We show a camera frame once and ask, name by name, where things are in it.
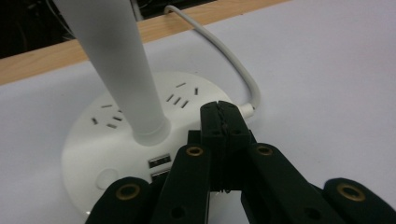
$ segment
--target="usb port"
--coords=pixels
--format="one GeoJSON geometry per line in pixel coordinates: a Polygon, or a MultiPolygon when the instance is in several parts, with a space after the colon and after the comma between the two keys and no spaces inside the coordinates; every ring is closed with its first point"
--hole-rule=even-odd
{"type": "Polygon", "coordinates": [[[167,176],[169,174],[169,171],[171,171],[171,169],[163,170],[161,172],[152,174],[151,175],[151,180],[154,182],[156,179],[158,179],[160,177],[167,176]]]}
{"type": "Polygon", "coordinates": [[[171,156],[169,154],[163,155],[161,157],[157,157],[148,161],[148,167],[153,168],[162,164],[166,164],[171,161],[171,156]]]}

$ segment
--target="white cylinder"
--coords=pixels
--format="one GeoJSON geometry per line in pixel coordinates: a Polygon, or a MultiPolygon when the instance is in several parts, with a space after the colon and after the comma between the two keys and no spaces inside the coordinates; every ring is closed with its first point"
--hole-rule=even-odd
{"type": "Polygon", "coordinates": [[[136,142],[170,132],[129,0],[54,0],[97,73],[132,126],[136,142]]]}

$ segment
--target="round white base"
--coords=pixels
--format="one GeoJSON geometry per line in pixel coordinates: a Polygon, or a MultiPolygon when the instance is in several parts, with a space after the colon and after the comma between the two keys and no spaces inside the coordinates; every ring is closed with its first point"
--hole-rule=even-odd
{"type": "Polygon", "coordinates": [[[200,129],[200,107],[213,101],[230,102],[219,87],[198,76],[157,73],[153,77],[163,112],[172,125],[169,136],[159,145],[136,143],[109,93],[89,105],[74,124],[62,157],[64,184],[84,215],[114,181],[135,176],[150,183],[152,175],[168,170],[177,150],[187,144],[188,130],[200,129]],[[166,155],[170,162],[149,168],[149,161],[166,155]]]}

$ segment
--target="wooden strip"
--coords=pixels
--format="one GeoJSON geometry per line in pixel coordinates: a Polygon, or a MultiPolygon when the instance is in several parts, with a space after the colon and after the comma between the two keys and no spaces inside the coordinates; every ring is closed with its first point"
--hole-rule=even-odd
{"type": "MultiPolygon", "coordinates": [[[[201,24],[209,24],[286,1],[288,0],[218,0],[184,11],[201,24]]],[[[144,43],[191,29],[173,13],[141,21],[138,27],[144,43]]],[[[8,57],[0,60],[0,85],[87,60],[87,55],[77,40],[8,57]]]]}

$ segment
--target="white table surface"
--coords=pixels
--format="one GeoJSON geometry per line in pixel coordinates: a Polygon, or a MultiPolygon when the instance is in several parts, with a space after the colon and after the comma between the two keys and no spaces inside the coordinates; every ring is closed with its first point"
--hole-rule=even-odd
{"type": "MultiPolygon", "coordinates": [[[[247,120],[311,183],[346,177],[396,207],[396,1],[295,0],[207,25],[262,89],[247,120]]],[[[194,31],[145,45],[153,71],[248,91],[194,31]]],[[[64,189],[64,140],[105,91],[90,63],[0,87],[0,223],[83,223],[64,189]]],[[[247,223],[238,195],[209,223],[247,223]]]]}

